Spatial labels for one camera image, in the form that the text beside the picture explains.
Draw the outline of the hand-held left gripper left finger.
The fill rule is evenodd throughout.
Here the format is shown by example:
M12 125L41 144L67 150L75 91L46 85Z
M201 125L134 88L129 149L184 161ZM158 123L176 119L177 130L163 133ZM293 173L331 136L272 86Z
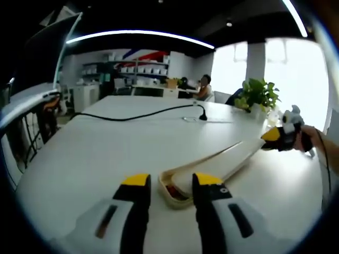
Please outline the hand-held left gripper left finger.
M76 220L66 236L52 241L56 253L142 253L149 221L150 174L126 178Z

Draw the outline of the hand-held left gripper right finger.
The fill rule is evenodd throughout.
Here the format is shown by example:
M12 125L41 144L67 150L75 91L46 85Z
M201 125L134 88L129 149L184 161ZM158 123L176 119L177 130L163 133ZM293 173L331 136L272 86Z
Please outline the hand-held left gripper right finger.
M231 195L223 181L193 173L192 195L203 253L281 253L262 215Z

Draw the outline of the person's right hand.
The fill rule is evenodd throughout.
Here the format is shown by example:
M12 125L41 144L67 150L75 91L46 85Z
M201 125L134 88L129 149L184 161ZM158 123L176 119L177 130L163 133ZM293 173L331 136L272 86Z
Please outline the person's right hand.
M311 145L305 144L302 141L303 136L307 136L309 138ZM296 141L293 145L293 148L301 152L308 152L312 148L321 149L323 145L320 137L321 133L318 129L310 125L303 125L300 131L297 133Z

